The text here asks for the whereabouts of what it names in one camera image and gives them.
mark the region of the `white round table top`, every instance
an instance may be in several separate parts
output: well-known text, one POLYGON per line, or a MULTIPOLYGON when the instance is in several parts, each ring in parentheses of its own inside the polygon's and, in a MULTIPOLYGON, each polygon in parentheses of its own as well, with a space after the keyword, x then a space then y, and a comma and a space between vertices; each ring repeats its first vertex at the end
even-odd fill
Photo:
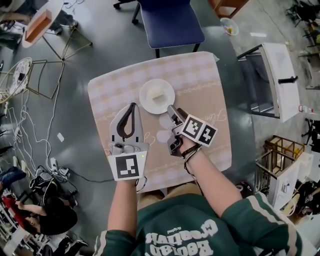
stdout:
POLYGON ((55 21, 55 19, 58 17, 62 7, 64 6, 64 0, 50 0, 47 2, 44 6, 42 6, 37 13, 32 17, 30 23, 26 27, 23 37, 22 37, 22 46, 23 48, 29 48, 33 46, 45 33, 46 31, 50 28, 52 23, 55 21), (48 10, 51 12, 51 22, 41 31, 41 33, 38 34, 38 36, 32 41, 32 42, 27 42, 25 40, 26 32, 28 28, 31 26, 33 22, 45 11, 48 10))

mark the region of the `black t-shirt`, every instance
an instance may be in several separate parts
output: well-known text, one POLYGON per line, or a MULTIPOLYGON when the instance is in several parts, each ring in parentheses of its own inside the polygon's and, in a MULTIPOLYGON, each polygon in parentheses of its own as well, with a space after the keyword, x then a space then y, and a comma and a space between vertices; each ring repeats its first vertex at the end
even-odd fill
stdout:
POLYGON ((71 229, 77 223, 77 214, 57 197, 46 200, 43 206, 46 216, 39 216, 40 233, 58 235, 71 229))

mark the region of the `blue chair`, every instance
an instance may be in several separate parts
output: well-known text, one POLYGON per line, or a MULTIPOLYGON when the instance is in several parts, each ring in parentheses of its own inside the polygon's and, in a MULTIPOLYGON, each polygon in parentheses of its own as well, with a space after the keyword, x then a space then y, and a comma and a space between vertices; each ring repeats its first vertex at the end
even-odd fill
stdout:
POLYGON ((160 58, 160 49, 193 45, 196 52, 205 40, 190 0, 138 0, 132 23, 138 24, 141 16, 149 46, 160 58))

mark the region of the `striped sleeve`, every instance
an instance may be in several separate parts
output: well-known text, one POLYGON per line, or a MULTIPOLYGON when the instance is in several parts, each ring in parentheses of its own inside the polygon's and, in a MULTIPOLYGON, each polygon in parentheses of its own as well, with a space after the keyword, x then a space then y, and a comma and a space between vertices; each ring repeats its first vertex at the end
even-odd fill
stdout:
POLYGON ((136 247, 136 240, 122 230, 109 230, 97 236, 93 256, 129 256, 136 247))
POLYGON ((262 193, 231 205, 221 219, 232 233, 251 246, 264 250, 285 250, 288 256, 300 256, 302 240, 293 225, 282 221, 262 193))

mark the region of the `plate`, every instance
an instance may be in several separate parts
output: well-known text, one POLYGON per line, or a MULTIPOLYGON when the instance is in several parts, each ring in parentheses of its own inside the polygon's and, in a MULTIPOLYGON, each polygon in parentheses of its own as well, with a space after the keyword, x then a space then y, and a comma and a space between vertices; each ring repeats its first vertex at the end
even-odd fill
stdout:
POLYGON ((171 84, 163 79, 152 79, 140 89, 139 95, 142 107, 151 114, 167 112, 169 105, 173 105, 176 94, 171 84))

